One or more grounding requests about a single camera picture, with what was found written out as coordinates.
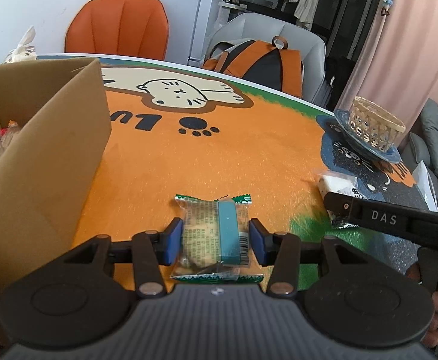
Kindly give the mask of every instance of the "white cat drawing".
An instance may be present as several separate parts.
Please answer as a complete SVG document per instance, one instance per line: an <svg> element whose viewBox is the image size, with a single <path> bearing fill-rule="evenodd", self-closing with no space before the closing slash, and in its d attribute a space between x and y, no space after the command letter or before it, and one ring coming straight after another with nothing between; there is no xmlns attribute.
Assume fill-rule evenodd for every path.
<svg viewBox="0 0 438 360"><path fill-rule="evenodd" d="M177 108L177 111L209 112L215 108L212 102L227 107L252 106L249 98L214 79L144 67L103 67L102 75L106 88L149 94L153 108L157 109L167 107L169 110Z"/></svg>

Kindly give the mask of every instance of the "bamboo basket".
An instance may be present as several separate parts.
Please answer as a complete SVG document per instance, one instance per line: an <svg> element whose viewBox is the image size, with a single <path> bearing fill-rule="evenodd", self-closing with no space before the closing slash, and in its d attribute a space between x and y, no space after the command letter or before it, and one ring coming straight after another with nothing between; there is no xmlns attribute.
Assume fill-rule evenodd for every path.
<svg viewBox="0 0 438 360"><path fill-rule="evenodd" d="M388 151L405 125L379 105L356 96L352 102L349 127L359 139L374 149Z"/></svg>

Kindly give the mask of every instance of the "human hand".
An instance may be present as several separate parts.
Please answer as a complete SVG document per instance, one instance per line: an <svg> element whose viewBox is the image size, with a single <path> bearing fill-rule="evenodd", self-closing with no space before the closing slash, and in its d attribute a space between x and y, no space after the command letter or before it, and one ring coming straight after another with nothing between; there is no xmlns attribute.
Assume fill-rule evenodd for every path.
<svg viewBox="0 0 438 360"><path fill-rule="evenodd" d="M408 278L417 281L418 283L420 281L419 264L418 263L413 264L409 269L407 269L405 275ZM422 343L430 348L434 348L438 345L438 291L432 294L432 301L434 302L434 308L436 313L432 318L432 322L428 328L428 332L426 333L425 337L422 339Z"/></svg>

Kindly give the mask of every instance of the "pink curtain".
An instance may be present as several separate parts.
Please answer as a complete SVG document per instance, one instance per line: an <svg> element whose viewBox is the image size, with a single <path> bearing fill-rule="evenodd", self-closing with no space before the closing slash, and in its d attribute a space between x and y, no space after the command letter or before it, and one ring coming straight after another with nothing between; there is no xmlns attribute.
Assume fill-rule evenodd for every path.
<svg viewBox="0 0 438 360"><path fill-rule="evenodd" d="M413 125L428 97L438 103L438 0L393 0L379 7L337 108L363 96Z"/></svg>

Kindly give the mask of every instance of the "chair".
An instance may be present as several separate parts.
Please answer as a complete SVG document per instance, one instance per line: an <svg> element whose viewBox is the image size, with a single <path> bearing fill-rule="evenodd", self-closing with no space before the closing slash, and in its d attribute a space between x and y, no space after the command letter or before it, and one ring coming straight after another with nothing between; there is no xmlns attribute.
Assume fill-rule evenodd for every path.
<svg viewBox="0 0 438 360"><path fill-rule="evenodd" d="M91 0L66 34L66 53L164 60L169 24L159 0Z"/></svg>
<svg viewBox="0 0 438 360"><path fill-rule="evenodd" d="M211 38L205 56L220 42L253 38L271 42L276 35L283 36L289 49L300 50L304 64L302 99L313 102L325 77L325 43L316 34L294 24L258 13L243 13L220 28Z"/></svg>

